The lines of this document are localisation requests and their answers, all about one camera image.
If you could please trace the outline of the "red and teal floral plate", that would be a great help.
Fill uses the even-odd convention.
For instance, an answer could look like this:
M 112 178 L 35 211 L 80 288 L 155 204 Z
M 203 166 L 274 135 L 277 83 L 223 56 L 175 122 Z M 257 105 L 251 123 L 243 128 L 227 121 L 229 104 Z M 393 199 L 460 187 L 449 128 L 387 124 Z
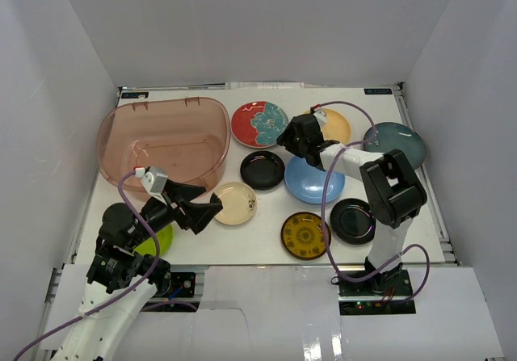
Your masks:
M 278 136 L 289 122 L 285 111 L 274 103 L 255 101 L 241 105 L 232 115 L 234 138 L 252 149 L 267 149 L 276 145 Z

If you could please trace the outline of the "dark teal ceramic plate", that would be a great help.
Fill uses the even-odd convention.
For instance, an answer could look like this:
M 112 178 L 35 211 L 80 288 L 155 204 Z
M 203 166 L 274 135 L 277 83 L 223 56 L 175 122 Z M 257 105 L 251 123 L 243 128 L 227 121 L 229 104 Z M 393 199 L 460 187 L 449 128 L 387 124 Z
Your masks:
M 426 157 L 426 147 L 422 138 L 412 129 L 394 122 L 378 123 L 375 136 L 373 128 L 367 130 L 364 134 L 363 148 L 373 153 L 401 150 L 414 170 L 424 163 Z

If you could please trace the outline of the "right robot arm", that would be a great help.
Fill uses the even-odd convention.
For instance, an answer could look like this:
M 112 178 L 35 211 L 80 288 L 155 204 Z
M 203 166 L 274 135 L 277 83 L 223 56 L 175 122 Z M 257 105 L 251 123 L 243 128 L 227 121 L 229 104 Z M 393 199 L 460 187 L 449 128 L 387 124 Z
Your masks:
M 347 283 L 365 283 L 374 295 L 384 295 L 394 285 L 393 275 L 400 271 L 404 243 L 409 227 L 427 193 L 405 154 L 393 149 L 372 153 L 327 141 L 321 131 L 323 117 L 317 112 L 293 117 L 277 138 L 277 145 L 327 174 L 339 172 L 360 181 L 375 219 L 372 247 L 365 258 L 364 271 L 346 275 L 329 257 L 338 279 Z

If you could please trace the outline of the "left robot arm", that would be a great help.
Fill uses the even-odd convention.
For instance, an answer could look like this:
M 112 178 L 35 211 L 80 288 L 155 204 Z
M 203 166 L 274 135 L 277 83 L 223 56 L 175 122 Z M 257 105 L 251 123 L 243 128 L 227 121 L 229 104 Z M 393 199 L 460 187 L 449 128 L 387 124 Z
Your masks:
M 78 315 L 55 360 L 113 359 L 149 299 L 170 288 L 170 264 L 160 257 L 158 232 L 176 223 L 200 233 L 223 208 L 217 195 L 196 203 L 204 187 L 175 183 L 154 168 L 137 168 L 133 176 L 149 200 L 137 211 L 124 198 L 104 212 Z

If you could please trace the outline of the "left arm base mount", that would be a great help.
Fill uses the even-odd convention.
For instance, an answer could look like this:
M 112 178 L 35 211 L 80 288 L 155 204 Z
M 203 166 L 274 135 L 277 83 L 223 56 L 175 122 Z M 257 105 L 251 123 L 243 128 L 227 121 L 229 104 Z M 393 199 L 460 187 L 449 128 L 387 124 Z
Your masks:
M 195 296 L 195 285 L 195 272 L 171 272 L 162 295 L 167 299 L 193 298 Z

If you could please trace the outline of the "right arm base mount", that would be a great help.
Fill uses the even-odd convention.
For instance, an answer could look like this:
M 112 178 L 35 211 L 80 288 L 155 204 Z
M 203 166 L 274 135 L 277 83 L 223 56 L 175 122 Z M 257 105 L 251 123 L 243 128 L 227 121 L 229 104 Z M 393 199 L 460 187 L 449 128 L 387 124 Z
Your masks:
M 413 315 L 413 300 L 403 302 L 413 294 L 407 270 L 384 280 L 381 285 L 372 281 L 351 283 L 337 276 L 330 281 L 338 288 L 339 312 L 346 316 Z

